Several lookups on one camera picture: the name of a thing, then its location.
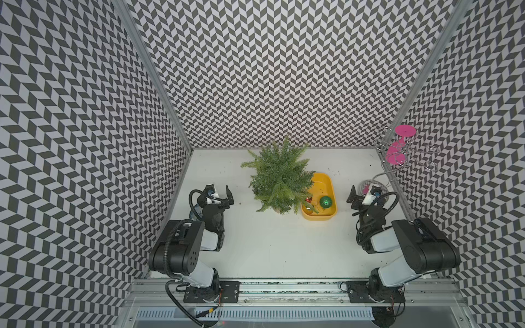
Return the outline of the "silver shiny ball ornament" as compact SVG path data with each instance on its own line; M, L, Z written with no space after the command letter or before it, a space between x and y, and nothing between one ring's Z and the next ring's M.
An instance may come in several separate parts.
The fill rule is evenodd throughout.
M316 207L313 204L308 204L306 206L306 208L312 213L318 213L318 210L316 209Z

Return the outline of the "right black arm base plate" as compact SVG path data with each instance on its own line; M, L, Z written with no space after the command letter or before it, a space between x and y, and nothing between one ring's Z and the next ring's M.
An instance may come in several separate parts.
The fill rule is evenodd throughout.
M347 295L351 303L405 303L401 287L385 287L381 283L346 281Z

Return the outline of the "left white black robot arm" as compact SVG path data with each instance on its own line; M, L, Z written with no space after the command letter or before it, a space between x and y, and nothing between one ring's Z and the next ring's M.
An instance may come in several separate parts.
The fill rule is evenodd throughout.
M148 258L151 271L182 282L199 297L209 301L220 294L220 277L200 259L202 251L220 251L225 239L224 212L235 204L229 187L221 197L214 184L190 191L187 219L171 220Z

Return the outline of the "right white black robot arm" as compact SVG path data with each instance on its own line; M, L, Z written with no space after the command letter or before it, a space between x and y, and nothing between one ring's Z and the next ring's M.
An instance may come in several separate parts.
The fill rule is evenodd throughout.
M367 282L348 283L352 297L361 294L376 303L399 299L408 282L428 273L454 269L461 262L459 248L430 219L394 220L387 226L386 216L398 202L397 192L385 192L376 184L366 195L358 194L355 187L351 189L347 203L358 218L357 245L367 254L401 251L392 262L373 269Z

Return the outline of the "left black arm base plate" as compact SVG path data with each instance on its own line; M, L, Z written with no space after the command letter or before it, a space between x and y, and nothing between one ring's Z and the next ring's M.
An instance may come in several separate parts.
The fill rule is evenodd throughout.
M239 300L240 281L221 280L213 283L210 287L197 288L189 286L186 288L184 303L237 303Z

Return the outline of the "green glitter ball ornament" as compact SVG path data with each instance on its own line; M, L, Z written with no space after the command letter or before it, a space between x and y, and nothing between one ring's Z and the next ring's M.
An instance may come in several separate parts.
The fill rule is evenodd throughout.
M331 197L324 195L319 200L319 205L323 209L330 209L334 204L334 201Z

